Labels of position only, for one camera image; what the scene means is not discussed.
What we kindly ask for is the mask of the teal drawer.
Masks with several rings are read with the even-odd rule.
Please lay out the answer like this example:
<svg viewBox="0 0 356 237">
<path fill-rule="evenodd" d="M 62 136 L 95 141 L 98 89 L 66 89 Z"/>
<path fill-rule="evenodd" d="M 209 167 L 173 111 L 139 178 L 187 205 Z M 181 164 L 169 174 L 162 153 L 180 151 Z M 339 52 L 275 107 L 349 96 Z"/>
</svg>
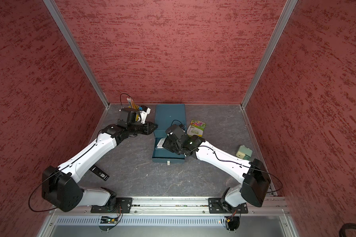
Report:
<svg viewBox="0 0 356 237">
<path fill-rule="evenodd" d="M 184 155 L 177 155 L 165 148 L 157 148 L 158 143 L 162 138 L 156 138 L 154 144 L 154 151 L 152 154 L 152 161 L 154 163 L 169 163 L 169 164 L 183 164 L 185 162 Z"/>
</svg>

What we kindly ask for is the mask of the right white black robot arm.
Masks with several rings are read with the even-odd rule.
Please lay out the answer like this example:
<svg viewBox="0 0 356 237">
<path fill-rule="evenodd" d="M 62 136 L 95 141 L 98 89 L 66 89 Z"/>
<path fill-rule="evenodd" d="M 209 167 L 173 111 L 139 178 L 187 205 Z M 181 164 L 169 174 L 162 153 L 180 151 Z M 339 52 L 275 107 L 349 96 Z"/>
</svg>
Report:
<svg viewBox="0 0 356 237">
<path fill-rule="evenodd" d="M 255 207 L 262 207 L 271 179 L 260 160 L 240 159 L 196 135 L 192 137 L 184 135 L 181 138 L 168 135 L 163 139 L 162 147 L 172 153 L 207 162 L 238 181 L 237 186 L 225 191 L 222 197 L 224 206 L 237 207 L 248 203 Z"/>
</svg>

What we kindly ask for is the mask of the teal three-drawer cabinet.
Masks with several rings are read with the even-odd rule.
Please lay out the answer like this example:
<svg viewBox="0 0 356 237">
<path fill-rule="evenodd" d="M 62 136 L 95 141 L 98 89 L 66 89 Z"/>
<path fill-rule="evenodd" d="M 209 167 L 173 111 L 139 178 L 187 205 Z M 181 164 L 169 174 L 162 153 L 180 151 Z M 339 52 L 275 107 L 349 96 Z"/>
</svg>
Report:
<svg viewBox="0 0 356 237">
<path fill-rule="evenodd" d="M 166 129 L 172 124 L 187 125 L 185 104 L 158 104 L 156 105 L 155 124 L 158 125 L 154 131 L 155 138 L 166 137 Z"/>
</svg>

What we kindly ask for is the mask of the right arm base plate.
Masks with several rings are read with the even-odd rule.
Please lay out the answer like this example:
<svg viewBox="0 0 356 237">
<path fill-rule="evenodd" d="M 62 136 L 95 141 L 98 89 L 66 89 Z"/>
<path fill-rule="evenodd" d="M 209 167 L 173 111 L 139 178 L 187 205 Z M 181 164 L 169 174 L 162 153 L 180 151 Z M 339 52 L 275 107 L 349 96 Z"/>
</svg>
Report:
<svg viewBox="0 0 356 237">
<path fill-rule="evenodd" d="M 233 207 L 222 198 L 208 198 L 209 212 L 211 214 L 247 214 L 248 208 L 246 203 Z"/>
</svg>

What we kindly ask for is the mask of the white label seed bag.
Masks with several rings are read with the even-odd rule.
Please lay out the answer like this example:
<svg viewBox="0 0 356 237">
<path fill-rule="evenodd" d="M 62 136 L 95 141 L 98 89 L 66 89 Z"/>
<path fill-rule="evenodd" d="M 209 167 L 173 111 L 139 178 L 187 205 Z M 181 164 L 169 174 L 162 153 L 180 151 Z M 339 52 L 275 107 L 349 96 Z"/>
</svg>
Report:
<svg viewBox="0 0 356 237">
<path fill-rule="evenodd" d="M 165 143 L 165 140 L 166 140 L 166 137 L 161 138 L 157 143 L 156 149 L 163 149 L 164 148 L 163 144 Z"/>
</svg>

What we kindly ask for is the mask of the green flower seed bag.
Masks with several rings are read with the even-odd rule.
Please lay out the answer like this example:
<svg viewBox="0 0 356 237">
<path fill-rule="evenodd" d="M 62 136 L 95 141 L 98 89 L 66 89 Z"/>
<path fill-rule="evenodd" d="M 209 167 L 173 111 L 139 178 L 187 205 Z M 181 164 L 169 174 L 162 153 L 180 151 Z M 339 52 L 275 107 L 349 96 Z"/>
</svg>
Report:
<svg viewBox="0 0 356 237">
<path fill-rule="evenodd" d="M 199 137 L 202 137 L 203 136 L 203 133 L 204 133 L 204 130 L 206 128 L 206 123 L 205 122 L 202 122 L 200 120 L 191 120 L 190 122 L 190 125 L 187 129 L 187 134 L 188 136 L 199 136 Z"/>
</svg>

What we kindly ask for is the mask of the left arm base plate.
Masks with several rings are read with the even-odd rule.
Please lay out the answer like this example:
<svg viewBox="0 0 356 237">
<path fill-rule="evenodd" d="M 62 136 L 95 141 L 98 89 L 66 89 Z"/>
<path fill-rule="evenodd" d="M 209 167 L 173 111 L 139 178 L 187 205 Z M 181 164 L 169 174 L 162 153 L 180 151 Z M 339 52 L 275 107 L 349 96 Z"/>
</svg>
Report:
<svg viewBox="0 0 356 237">
<path fill-rule="evenodd" d="M 91 213 L 110 214 L 110 213 L 130 213 L 133 198 L 111 198 L 105 206 L 93 205 Z"/>
</svg>

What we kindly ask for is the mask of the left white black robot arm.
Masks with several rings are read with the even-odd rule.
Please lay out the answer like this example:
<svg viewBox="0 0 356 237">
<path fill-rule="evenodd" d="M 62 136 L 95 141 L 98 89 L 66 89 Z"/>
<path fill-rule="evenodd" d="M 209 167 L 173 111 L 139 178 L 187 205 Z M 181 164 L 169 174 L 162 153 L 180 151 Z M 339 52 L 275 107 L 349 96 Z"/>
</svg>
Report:
<svg viewBox="0 0 356 237">
<path fill-rule="evenodd" d="M 79 206 L 97 207 L 101 211 L 117 211 L 116 193 L 107 188 L 84 189 L 79 186 L 82 177 L 106 153 L 131 135 L 150 135 L 157 124 L 147 121 L 126 127 L 110 124 L 102 129 L 90 145 L 58 167 L 50 166 L 42 174 L 41 196 L 63 212 Z"/>
</svg>

